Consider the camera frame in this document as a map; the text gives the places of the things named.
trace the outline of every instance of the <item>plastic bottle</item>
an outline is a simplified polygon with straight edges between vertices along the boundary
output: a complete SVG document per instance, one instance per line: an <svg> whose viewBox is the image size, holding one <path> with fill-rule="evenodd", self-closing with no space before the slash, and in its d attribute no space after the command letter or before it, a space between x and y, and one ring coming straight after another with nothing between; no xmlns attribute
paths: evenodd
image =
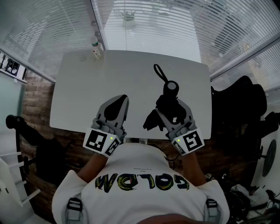
<svg viewBox="0 0 280 224"><path fill-rule="evenodd" d="M98 40L97 40L96 36L93 36L91 38L91 45L93 47L92 51L93 51L95 57L97 59L101 59L102 58L102 53L103 53L102 51L103 51L103 49L101 48L100 44L98 43Z"/></svg>

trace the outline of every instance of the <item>gray harness strap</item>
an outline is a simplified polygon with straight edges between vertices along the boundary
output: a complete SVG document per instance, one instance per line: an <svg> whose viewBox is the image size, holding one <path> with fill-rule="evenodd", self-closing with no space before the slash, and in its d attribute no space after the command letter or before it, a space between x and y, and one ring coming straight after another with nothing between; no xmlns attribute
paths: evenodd
<svg viewBox="0 0 280 224"><path fill-rule="evenodd" d="M219 224L221 219L221 210L217 201L207 198L204 206L204 221Z"/></svg>
<svg viewBox="0 0 280 224"><path fill-rule="evenodd" d="M217 201L207 198L204 207L204 221L219 224L221 219L221 210ZM86 209L83 208L81 194L70 198L65 206L65 213L62 217L64 224L88 224L88 215Z"/></svg>
<svg viewBox="0 0 280 224"><path fill-rule="evenodd" d="M81 194L69 199L62 221L65 224L88 224L88 215L86 209L83 208Z"/></svg>

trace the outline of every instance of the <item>white t-shirt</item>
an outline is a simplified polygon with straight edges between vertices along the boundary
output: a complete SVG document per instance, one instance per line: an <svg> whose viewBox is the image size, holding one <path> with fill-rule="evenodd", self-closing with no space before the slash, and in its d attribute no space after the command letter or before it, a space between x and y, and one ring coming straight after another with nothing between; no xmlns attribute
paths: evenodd
<svg viewBox="0 0 280 224"><path fill-rule="evenodd" d="M181 214L203 221L207 197L220 205L221 224L229 219L223 190L216 180L195 187L170 169L159 149L125 143L114 151L104 169L90 183L69 171L52 201L52 212L62 223L62 209L81 193L91 224L136 224L148 217Z"/></svg>

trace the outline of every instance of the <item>table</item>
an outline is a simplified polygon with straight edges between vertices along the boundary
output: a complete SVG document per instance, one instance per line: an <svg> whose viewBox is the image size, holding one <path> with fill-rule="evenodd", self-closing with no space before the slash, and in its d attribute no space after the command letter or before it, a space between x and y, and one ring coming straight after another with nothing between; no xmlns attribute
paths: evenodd
<svg viewBox="0 0 280 224"><path fill-rule="evenodd" d="M85 133L101 104L126 94L129 109L123 126L127 136L167 139L166 130L143 129L163 91L164 82L155 73L154 64L169 80L179 84L178 97L191 108L203 138L209 139L212 104L208 67L177 57L135 51L106 50L100 60L90 50L65 53L53 93L50 126Z"/></svg>

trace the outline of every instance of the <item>white venetian blind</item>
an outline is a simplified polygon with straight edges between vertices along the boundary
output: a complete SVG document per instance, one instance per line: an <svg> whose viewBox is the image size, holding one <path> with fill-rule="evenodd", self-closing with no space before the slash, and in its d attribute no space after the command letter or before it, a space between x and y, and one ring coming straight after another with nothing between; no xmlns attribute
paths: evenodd
<svg viewBox="0 0 280 224"><path fill-rule="evenodd" d="M280 86L280 43L255 58L213 80L212 86L221 91L231 86L243 75L253 84L260 84L264 91Z"/></svg>
<svg viewBox="0 0 280 224"><path fill-rule="evenodd" d="M52 77L63 53L91 46L83 0L1 0L0 51Z"/></svg>
<svg viewBox="0 0 280 224"><path fill-rule="evenodd" d="M91 0L107 49L176 56L210 73L280 32L272 0Z"/></svg>

